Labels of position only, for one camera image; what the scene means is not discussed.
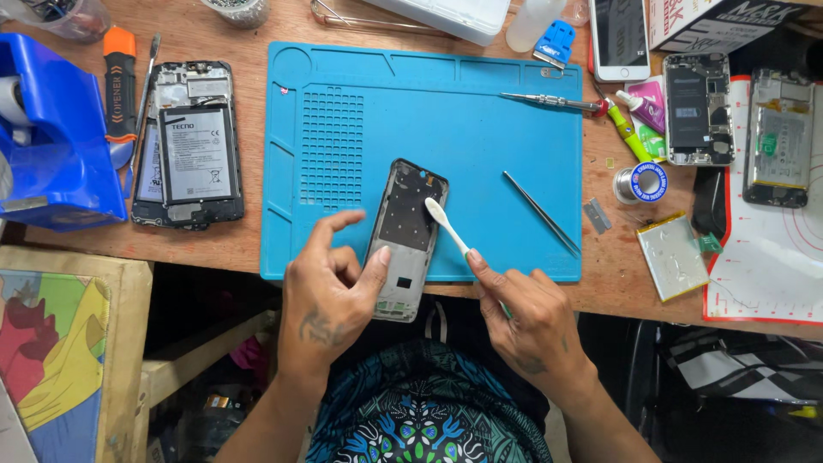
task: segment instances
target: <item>blue silicone repair mat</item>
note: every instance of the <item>blue silicone repair mat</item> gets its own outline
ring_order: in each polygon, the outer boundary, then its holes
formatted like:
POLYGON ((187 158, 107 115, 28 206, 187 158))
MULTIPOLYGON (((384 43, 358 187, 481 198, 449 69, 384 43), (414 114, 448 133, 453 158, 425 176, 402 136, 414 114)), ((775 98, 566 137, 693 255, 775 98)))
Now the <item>blue silicone repair mat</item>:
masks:
MULTIPOLYGON (((321 217, 363 208, 334 246, 369 244, 389 166, 402 157, 449 181, 446 213, 493 269, 580 280, 508 171, 580 244, 582 115, 498 96, 580 100, 581 70, 539 61, 272 42, 268 49, 260 274, 281 279, 321 217)), ((428 281, 472 281, 441 230, 428 281)))

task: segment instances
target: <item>solder wire spool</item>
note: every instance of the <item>solder wire spool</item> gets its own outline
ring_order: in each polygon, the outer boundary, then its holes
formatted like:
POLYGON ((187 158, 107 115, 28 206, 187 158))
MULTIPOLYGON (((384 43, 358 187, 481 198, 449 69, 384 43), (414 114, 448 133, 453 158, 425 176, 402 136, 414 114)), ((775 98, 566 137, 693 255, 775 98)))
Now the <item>solder wire spool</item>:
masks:
POLYGON ((653 203, 666 193, 666 171, 654 162, 641 162, 620 169, 611 183, 617 200, 623 204, 653 203))

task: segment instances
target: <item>cardboard box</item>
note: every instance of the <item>cardboard box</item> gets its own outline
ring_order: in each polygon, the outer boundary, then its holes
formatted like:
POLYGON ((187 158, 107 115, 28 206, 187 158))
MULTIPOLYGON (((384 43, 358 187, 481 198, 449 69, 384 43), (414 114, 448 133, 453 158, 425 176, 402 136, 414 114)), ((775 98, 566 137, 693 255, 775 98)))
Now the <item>cardboard box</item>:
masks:
POLYGON ((729 53, 810 8, 773 0, 649 0, 650 48, 729 53))

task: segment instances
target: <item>glue tube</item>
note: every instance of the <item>glue tube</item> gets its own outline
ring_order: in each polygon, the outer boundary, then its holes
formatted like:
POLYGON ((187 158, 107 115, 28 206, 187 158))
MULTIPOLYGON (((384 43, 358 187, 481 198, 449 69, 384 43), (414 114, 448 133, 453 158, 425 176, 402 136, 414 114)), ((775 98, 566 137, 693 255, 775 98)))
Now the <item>glue tube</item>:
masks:
POLYGON ((654 162, 641 162, 635 167, 620 169, 611 188, 623 204, 653 203, 666 193, 668 177, 666 171, 654 162))
POLYGON ((666 134, 666 114, 663 108, 642 96, 632 96, 622 90, 618 90, 616 94, 618 98, 625 101, 629 106, 629 112, 637 116, 637 119, 642 120, 655 132, 661 135, 666 134))

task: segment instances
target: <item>hand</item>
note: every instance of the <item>hand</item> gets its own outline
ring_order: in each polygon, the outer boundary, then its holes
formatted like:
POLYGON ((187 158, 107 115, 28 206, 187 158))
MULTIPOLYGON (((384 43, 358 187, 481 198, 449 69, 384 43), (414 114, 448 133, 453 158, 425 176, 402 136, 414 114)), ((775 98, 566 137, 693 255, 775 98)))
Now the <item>hand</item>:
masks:
POLYGON ((297 259, 286 266, 278 375, 325 387, 332 362, 371 320, 386 281, 389 248, 374 252, 363 272, 351 247, 330 249, 335 232, 363 217, 363 211, 343 211, 318 220, 297 259))
POLYGON ((598 384, 597 369, 580 345, 565 293, 540 269, 528 276, 513 269, 498 274, 474 249, 467 261, 497 353, 561 409, 584 403, 598 384))

